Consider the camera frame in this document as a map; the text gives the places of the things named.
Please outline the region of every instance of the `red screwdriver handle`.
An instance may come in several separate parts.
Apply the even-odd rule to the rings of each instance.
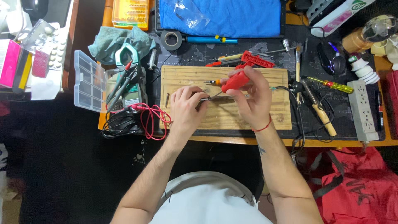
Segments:
[[[238,74],[233,75],[225,85],[221,87],[223,93],[226,93],[228,89],[239,89],[249,82],[249,78],[246,76],[244,71],[239,72]]]

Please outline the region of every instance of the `plastic bag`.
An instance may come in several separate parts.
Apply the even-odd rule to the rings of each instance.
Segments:
[[[163,0],[168,6],[174,9],[174,14],[185,21],[185,24],[190,28],[197,30],[198,25],[206,26],[210,19],[203,15],[196,5],[191,0]]]

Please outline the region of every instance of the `black computer mouse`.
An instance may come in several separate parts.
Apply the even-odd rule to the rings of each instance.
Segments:
[[[22,0],[21,3],[32,20],[43,19],[49,9],[49,0]]]
[[[330,42],[319,43],[316,47],[322,68],[330,75],[340,75],[345,72],[345,59],[339,50]]]

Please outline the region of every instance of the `blue microfiber cloth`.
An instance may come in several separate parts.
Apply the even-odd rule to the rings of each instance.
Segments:
[[[164,0],[160,0],[160,24],[195,36],[233,38],[276,37],[281,32],[280,0],[192,0],[199,11],[210,19],[198,29],[190,29]]]
[[[116,63],[116,51],[128,37],[131,39],[131,45],[138,51],[140,59],[156,46],[155,40],[136,26],[132,30],[102,26],[88,50],[97,61],[104,65],[113,65]]]

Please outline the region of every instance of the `power strip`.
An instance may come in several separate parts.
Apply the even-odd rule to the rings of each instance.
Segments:
[[[351,81],[347,85],[354,89],[354,92],[349,94],[348,98],[358,140],[364,143],[378,140],[365,81]]]

